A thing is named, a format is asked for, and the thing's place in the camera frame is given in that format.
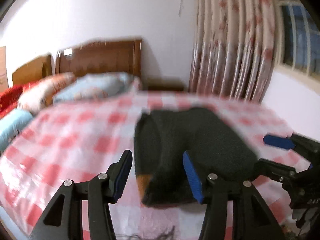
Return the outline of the light blue floral folded quilt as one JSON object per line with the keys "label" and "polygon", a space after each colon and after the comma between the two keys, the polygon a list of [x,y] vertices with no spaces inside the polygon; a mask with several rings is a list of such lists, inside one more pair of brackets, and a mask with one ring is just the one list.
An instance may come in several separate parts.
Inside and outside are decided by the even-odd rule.
{"label": "light blue floral folded quilt", "polygon": [[53,103],[106,99],[127,92],[136,79],[134,75],[118,72],[86,74],[53,96]]}

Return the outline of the dark brown wooden nightstand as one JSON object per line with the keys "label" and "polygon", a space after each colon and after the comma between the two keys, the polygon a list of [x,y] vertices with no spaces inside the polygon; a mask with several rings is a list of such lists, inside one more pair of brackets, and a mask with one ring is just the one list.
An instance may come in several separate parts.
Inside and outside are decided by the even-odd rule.
{"label": "dark brown wooden nightstand", "polygon": [[147,79],[146,88],[149,91],[185,91],[185,85],[179,79]]}

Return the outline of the orange floral pillow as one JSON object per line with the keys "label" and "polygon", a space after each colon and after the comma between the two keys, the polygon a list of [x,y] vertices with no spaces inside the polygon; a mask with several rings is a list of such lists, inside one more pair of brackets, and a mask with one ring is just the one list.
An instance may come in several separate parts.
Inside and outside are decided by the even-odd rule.
{"label": "orange floral pillow", "polygon": [[76,80],[73,72],[48,76],[23,92],[18,99],[17,109],[37,115],[53,103],[53,96]]}

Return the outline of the floral pink beige curtain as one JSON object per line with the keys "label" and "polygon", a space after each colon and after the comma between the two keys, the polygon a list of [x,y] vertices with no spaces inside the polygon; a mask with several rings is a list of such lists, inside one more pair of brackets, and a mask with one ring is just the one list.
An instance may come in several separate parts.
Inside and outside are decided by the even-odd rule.
{"label": "floral pink beige curtain", "polygon": [[273,0],[196,0],[189,91],[261,102],[273,71]]}

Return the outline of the red blanket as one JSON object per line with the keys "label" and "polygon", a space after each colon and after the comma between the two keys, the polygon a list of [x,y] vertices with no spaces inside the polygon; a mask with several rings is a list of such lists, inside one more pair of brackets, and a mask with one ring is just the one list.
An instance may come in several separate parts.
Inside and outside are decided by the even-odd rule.
{"label": "red blanket", "polygon": [[6,89],[4,92],[1,92],[0,97],[0,119],[4,118],[8,113],[17,107],[17,102],[19,97],[23,92],[31,89],[37,84],[36,82],[30,82],[23,85],[15,85],[11,88]]}

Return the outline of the black striped knit sweater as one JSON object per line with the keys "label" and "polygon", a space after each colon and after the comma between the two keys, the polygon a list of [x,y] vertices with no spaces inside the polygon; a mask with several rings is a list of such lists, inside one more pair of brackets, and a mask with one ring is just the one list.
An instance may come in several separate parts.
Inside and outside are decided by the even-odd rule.
{"label": "black striped knit sweater", "polygon": [[143,205],[194,201],[183,165],[185,154],[199,175],[215,173],[228,181],[248,180],[258,161],[238,134],[207,108],[143,113],[134,136],[136,180]]}

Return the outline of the window with metal bars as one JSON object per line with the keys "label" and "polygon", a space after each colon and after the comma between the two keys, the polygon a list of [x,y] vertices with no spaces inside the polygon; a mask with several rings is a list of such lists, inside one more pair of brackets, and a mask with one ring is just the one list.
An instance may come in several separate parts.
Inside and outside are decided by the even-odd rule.
{"label": "window with metal bars", "polygon": [[282,15],[284,52],[281,62],[319,79],[319,29],[300,0],[278,0]]}

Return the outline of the light blue pillow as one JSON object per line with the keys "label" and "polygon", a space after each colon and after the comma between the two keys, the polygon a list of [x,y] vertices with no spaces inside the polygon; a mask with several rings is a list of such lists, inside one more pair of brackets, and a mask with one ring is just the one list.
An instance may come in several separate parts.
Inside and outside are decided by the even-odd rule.
{"label": "light blue pillow", "polygon": [[1,154],[33,118],[28,111],[13,109],[1,119]]}

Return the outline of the brown wooden headboard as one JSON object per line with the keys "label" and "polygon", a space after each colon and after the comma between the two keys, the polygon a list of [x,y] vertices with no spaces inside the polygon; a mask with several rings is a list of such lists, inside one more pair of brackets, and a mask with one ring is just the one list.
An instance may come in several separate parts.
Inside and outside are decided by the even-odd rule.
{"label": "brown wooden headboard", "polygon": [[96,40],[58,51],[55,73],[86,74],[125,72],[141,77],[142,40]]}
{"label": "brown wooden headboard", "polygon": [[50,54],[39,56],[24,64],[12,74],[12,84],[25,85],[51,76],[52,56]]}

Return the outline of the pink checkered bed sheet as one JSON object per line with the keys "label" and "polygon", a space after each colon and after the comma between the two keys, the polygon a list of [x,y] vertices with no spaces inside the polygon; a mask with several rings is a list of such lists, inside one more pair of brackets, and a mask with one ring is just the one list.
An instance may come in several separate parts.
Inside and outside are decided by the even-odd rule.
{"label": "pink checkered bed sheet", "polygon": [[[265,146],[263,136],[291,135],[285,121],[264,106],[187,93],[139,92],[100,101],[59,103],[40,111],[1,156],[1,207],[28,238],[42,211],[67,179],[88,181],[133,153],[135,124],[149,109],[211,108],[261,158],[306,170],[293,151]],[[260,176],[253,182],[280,224],[289,222],[289,195],[281,184]],[[157,210],[140,203],[134,167],[123,196],[110,205],[117,236],[157,236],[175,227],[175,239],[198,239],[206,207],[197,204]]]}

